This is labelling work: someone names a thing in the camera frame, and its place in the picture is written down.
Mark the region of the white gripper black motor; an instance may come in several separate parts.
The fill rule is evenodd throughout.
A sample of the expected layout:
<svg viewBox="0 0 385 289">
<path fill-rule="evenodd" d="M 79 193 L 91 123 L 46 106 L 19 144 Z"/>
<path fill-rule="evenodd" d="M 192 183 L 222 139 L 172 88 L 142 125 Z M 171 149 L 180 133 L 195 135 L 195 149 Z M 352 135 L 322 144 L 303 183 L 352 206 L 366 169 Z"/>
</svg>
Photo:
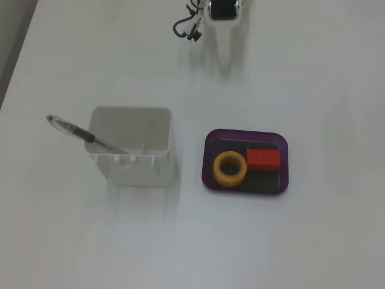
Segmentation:
<svg viewBox="0 0 385 289">
<path fill-rule="evenodd" d="M 218 62 L 227 69 L 232 56 L 232 34 L 243 15 L 243 1 L 210 0 L 205 2 L 205 22 L 214 29 Z"/>
</svg>

